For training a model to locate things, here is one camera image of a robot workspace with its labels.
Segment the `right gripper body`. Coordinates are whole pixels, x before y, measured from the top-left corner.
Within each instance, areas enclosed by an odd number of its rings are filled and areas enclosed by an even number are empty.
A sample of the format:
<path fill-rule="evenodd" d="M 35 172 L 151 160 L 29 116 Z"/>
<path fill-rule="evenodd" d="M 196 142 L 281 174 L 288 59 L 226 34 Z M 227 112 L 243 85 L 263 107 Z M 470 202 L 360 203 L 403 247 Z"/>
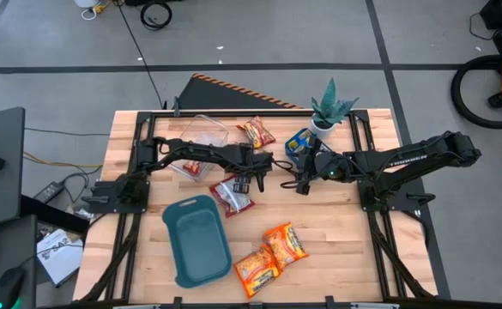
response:
<path fill-rule="evenodd" d="M 297 172 L 296 180 L 313 180 L 321 178 L 323 180 L 334 179 L 336 172 L 334 170 L 336 159 L 334 152 L 319 150 L 315 152 L 307 149 L 297 154 Z"/>

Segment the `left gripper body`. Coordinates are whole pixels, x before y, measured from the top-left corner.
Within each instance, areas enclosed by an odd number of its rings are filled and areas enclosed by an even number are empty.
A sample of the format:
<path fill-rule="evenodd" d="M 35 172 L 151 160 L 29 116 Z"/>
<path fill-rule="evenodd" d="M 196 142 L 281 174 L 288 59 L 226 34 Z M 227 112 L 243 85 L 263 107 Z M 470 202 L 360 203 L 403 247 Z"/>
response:
<path fill-rule="evenodd" d="M 270 171 L 272 169 L 271 165 L 274 160 L 274 156 L 271 152 L 256 153 L 253 148 L 245 148 L 244 159 L 244 174 L 254 175 Z"/>

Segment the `blue Maruchan noodle packet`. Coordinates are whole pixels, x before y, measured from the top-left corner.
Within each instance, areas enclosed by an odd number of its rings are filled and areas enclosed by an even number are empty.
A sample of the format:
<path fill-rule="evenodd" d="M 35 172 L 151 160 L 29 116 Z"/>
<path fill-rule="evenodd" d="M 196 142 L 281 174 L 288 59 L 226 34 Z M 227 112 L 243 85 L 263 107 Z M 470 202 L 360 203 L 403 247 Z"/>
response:
<path fill-rule="evenodd" d="M 309 146 L 310 138 L 311 132 L 308 129 L 302 129 L 286 142 L 287 151 L 289 153 L 300 152 Z"/>

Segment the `orange Maruchan noodle packet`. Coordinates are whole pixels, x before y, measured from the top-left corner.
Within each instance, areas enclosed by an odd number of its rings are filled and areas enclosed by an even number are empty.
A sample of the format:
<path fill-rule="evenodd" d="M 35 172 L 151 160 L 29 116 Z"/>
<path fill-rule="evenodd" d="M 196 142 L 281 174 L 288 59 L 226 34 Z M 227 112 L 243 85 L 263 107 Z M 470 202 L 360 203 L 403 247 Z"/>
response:
<path fill-rule="evenodd" d="M 251 299 L 281 275 L 273 252 L 265 244 L 233 265 L 246 297 Z"/>
<path fill-rule="evenodd" d="M 281 270 L 301 258 L 308 257 L 291 222 L 266 231 L 263 241 L 273 252 Z"/>

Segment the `white plant pot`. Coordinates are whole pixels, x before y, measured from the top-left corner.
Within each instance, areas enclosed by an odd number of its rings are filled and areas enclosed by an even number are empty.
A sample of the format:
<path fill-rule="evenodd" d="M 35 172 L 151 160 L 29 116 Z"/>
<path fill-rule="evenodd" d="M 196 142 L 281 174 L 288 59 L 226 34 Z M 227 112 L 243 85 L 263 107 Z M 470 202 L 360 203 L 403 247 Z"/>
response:
<path fill-rule="evenodd" d="M 326 139 L 330 136 L 330 134 L 333 132 L 333 130 L 335 129 L 335 125 L 330 125 L 329 127 L 327 127 L 326 125 L 324 124 L 321 124 L 319 125 L 315 120 L 311 120 L 311 125 L 309 127 L 309 130 L 312 134 L 314 134 L 316 137 L 318 137 L 319 139 Z"/>

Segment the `blue snack packet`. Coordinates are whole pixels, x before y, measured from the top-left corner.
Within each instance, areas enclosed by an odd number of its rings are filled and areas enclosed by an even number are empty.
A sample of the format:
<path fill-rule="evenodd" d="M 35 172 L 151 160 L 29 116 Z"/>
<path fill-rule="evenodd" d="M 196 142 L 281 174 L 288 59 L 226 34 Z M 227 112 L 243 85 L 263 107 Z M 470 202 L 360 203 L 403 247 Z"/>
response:
<path fill-rule="evenodd" d="M 320 152 L 328 150 L 323 141 L 311 130 L 304 128 L 285 142 L 286 156 L 296 164 L 311 159 Z"/>

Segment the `green succulent plant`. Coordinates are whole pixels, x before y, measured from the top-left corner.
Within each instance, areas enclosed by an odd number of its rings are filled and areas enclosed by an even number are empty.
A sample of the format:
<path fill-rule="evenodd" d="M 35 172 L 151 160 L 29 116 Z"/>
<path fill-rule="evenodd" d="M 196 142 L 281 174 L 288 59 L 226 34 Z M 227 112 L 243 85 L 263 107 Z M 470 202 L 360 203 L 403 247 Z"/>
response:
<path fill-rule="evenodd" d="M 340 124 L 359 99 L 356 97 L 352 100 L 338 100 L 336 98 L 336 83 L 331 78 L 321 101 L 318 102 L 315 98 L 311 98 L 311 108 L 314 111 L 311 117 L 312 122 L 324 130 L 335 124 Z"/>

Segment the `clear plastic container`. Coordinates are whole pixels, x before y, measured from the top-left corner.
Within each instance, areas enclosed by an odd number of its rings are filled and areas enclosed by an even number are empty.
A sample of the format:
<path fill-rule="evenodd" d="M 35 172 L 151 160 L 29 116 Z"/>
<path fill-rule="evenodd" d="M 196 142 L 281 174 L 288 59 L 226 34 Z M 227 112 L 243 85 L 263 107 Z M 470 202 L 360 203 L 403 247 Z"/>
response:
<path fill-rule="evenodd" d="M 227 127 L 208 116 L 196 115 L 185 127 L 179 138 L 186 142 L 195 142 L 200 144 L 212 144 L 213 146 L 220 147 L 226 144 L 228 137 Z M 169 167 L 177 173 L 192 179 L 196 182 L 204 180 L 212 169 L 211 163 L 200 162 L 201 171 L 198 176 L 193 177 L 189 175 L 184 169 L 183 165 L 189 160 L 175 161 Z"/>

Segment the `black mat with orange stripes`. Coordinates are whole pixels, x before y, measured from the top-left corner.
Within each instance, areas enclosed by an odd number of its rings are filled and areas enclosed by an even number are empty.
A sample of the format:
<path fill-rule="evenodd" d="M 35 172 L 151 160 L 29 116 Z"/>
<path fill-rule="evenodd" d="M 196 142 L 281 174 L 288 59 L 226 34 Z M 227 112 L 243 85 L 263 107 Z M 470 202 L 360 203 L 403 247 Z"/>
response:
<path fill-rule="evenodd" d="M 301 109 L 294 103 L 196 73 L 176 98 L 180 109 Z"/>

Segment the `large teal plastic bin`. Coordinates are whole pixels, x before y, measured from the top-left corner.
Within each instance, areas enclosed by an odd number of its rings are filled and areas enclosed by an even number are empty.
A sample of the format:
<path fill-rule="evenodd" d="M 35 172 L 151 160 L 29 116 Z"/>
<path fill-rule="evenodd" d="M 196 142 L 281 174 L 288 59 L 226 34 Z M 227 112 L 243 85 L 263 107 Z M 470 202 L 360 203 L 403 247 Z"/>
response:
<path fill-rule="evenodd" d="M 166 207 L 162 214 L 182 288 L 195 288 L 226 276 L 232 266 L 220 213 L 212 197 L 199 195 Z"/>

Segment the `black power adapter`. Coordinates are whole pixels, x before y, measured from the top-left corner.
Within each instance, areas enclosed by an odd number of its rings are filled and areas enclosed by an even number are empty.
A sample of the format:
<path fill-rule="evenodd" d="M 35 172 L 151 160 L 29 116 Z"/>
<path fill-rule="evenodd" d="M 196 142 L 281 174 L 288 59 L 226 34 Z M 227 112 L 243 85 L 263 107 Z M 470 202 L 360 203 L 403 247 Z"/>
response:
<path fill-rule="evenodd" d="M 60 194 L 64 190 L 64 185 L 61 182 L 52 181 L 48 186 L 39 191 L 33 199 L 47 204 L 52 199 L 54 199 L 58 194 Z"/>

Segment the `white paper manual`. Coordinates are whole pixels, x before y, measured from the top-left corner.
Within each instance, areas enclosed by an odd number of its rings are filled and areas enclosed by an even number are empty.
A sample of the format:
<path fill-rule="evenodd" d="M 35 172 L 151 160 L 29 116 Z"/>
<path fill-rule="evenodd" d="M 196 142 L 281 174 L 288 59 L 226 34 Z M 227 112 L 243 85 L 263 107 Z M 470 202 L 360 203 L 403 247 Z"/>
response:
<path fill-rule="evenodd" d="M 82 262 L 83 242 L 56 229 L 37 244 L 37 259 L 55 287 L 61 286 Z"/>

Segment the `low black desk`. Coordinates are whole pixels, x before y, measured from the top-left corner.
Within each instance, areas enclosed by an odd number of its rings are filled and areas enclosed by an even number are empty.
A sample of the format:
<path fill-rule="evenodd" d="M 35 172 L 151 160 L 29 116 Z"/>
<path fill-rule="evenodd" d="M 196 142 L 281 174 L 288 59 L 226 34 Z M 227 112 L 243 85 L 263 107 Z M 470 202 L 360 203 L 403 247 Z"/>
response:
<path fill-rule="evenodd" d="M 25 277 L 21 284 L 19 303 L 14 309 L 34 309 L 36 303 L 37 219 L 25 216 L 0 224 L 0 277 L 10 268 L 22 264 Z"/>

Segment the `black computer mouse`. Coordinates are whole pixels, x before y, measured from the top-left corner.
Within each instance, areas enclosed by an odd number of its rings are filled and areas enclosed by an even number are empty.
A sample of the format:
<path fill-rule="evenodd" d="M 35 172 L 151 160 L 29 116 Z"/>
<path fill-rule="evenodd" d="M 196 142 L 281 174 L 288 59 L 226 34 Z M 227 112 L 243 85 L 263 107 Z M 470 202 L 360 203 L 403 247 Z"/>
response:
<path fill-rule="evenodd" d="M 19 299 L 21 285 L 25 279 L 22 267 L 7 269 L 0 277 L 0 309 L 13 309 Z"/>

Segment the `black aluminium table frame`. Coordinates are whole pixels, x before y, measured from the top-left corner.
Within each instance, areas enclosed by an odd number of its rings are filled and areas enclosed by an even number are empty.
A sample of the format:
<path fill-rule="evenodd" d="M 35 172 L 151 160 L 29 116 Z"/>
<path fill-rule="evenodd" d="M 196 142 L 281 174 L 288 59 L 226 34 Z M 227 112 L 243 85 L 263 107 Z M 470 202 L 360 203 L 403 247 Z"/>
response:
<path fill-rule="evenodd" d="M 276 142 L 267 145 L 277 160 L 286 160 L 284 142 L 310 123 L 310 116 L 260 115 Z M 258 114 L 220 117 L 228 129 L 228 143 L 243 142 L 246 136 L 236 126 Z M 117 111 L 112 121 L 110 139 L 103 160 L 102 180 L 114 180 L 125 173 L 130 158 L 131 141 L 136 125 L 136 111 Z M 202 182 L 195 182 L 170 167 L 149 178 L 150 197 L 147 212 L 142 215 L 131 280 L 131 304 L 172 304 L 175 297 L 182 305 L 197 303 L 298 303 L 334 301 L 380 301 L 382 295 L 372 247 L 367 214 L 359 204 L 358 186 L 321 179 L 311 184 L 308 196 L 280 188 L 281 182 L 293 179 L 289 173 L 274 167 L 264 180 L 260 193 L 253 179 L 250 195 L 256 203 L 242 214 L 224 219 L 223 227 L 229 241 L 233 261 L 237 262 L 263 242 L 263 233 L 273 227 L 292 222 L 299 240 L 309 254 L 287 266 L 281 276 L 247 299 L 240 280 L 230 266 L 223 278 L 197 288 L 181 288 L 172 248 L 162 213 L 172 203 L 197 195 L 208 195 L 209 186 L 227 177 L 213 167 Z M 400 259 L 421 286 L 430 294 L 441 295 L 432 272 L 430 258 L 419 222 L 390 212 Z M 82 265 L 78 273 L 73 300 L 81 299 L 100 279 L 111 261 L 119 215 L 106 215 L 95 223 L 86 239 Z"/>

